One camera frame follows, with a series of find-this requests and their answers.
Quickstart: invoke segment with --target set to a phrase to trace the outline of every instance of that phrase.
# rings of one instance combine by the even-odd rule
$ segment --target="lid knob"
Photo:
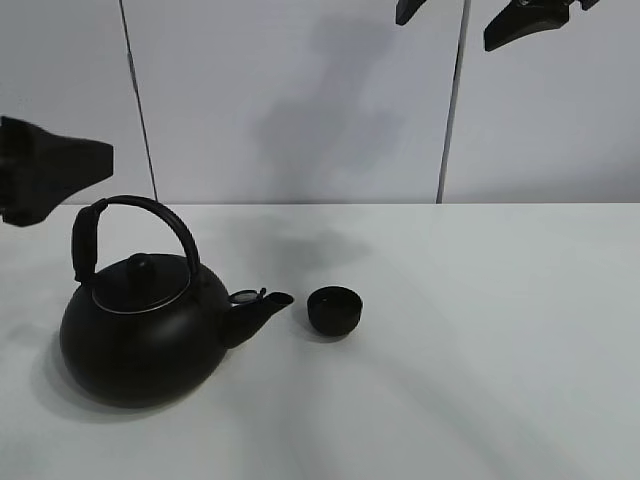
[[[153,283],[156,278],[156,266],[153,257],[147,253],[136,253],[127,260],[127,279],[136,288]]]

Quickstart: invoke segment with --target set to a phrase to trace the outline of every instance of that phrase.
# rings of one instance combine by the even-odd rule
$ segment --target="black kettle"
[[[98,220],[111,204],[160,217],[186,256],[138,253],[96,273]],[[265,295],[264,289],[229,296],[200,263],[182,220],[144,197],[102,199],[80,210],[72,254],[81,285],[62,320],[62,356],[79,385],[118,406],[152,406],[188,392],[213,372],[229,348],[293,303],[286,293]]]

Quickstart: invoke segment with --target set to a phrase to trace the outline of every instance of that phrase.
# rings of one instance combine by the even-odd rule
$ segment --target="kettle handle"
[[[71,255],[76,281],[89,282],[95,275],[98,262],[98,220],[109,205],[130,205],[153,213],[164,221],[176,234],[187,257],[190,282],[193,284],[200,273],[200,254],[198,247],[185,223],[168,207],[150,198],[134,195],[118,195],[103,198],[93,205],[84,207],[78,213],[73,224]]]

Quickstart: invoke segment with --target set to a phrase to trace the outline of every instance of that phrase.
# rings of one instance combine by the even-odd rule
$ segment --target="white table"
[[[76,211],[0,228],[2,479],[640,478],[637,206],[178,207],[230,290],[298,302],[148,412],[56,366]],[[179,251],[125,207],[100,240],[101,265]],[[304,321],[331,284],[365,304],[340,342]]]

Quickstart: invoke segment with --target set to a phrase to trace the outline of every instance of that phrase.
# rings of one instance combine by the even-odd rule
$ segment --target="kettle lid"
[[[92,296],[108,312],[143,313],[176,300],[189,288],[190,278],[184,257],[136,253],[96,273]]]

